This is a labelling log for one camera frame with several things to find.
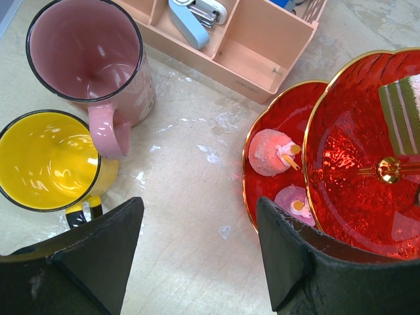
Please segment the red three-tier cake stand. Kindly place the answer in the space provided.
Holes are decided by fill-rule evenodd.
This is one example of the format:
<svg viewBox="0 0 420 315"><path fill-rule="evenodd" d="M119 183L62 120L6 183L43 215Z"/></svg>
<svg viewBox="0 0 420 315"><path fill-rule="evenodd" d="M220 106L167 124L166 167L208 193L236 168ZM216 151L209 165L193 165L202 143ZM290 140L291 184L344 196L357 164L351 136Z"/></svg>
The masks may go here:
<svg viewBox="0 0 420 315"><path fill-rule="evenodd" d="M287 89L252 125L243 149L243 199L252 223L257 200L295 185L306 190L315 229L395 259L419 257L419 153L397 156L379 88L419 75L419 49L373 51L346 64L330 82ZM250 165L249 145L264 129L301 147L299 170L273 177Z"/></svg>

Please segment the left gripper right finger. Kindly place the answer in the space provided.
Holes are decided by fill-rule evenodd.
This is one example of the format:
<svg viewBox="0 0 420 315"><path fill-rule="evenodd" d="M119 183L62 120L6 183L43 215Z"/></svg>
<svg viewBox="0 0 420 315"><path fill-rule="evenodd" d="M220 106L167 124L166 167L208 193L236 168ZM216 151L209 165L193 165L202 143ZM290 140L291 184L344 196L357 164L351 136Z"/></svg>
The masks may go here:
<svg viewBox="0 0 420 315"><path fill-rule="evenodd" d="M376 255L297 220L267 197L257 228L277 314L418 314L419 260Z"/></svg>

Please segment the pink peach pastry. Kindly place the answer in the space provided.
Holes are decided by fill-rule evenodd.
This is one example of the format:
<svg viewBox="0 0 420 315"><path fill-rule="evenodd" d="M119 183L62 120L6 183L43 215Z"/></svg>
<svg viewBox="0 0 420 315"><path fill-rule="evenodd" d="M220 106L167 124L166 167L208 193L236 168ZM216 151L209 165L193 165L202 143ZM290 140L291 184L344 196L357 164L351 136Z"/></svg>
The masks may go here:
<svg viewBox="0 0 420 315"><path fill-rule="evenodd" d="M295 156L301 147L285 133L273 129L259 131L249 145L248 158L252 168L260 175L273 177L290 167L299 170Z"/></svg>

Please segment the green striped cake slice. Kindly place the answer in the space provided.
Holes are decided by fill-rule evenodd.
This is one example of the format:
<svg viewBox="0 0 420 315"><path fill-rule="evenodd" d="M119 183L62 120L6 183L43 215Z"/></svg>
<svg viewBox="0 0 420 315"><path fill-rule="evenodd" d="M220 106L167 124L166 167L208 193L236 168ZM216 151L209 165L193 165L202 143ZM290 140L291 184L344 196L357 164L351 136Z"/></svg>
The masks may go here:
<svg viewBox="0 0 420 315"><path fill-rule="evenodd" d="M419 75L379 88L379 98L394 153L419 153Z"/></svg>

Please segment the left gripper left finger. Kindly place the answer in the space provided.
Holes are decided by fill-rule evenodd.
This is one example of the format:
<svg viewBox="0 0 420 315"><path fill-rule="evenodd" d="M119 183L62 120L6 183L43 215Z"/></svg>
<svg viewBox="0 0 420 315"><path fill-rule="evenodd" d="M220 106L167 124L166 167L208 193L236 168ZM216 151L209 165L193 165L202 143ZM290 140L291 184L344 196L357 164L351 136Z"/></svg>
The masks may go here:
<svg viewBox="0 0 420 315"><path fill-rule="evenodd" d="M2 314L120 314L144 214L131 198L1 257Z"/></svg>

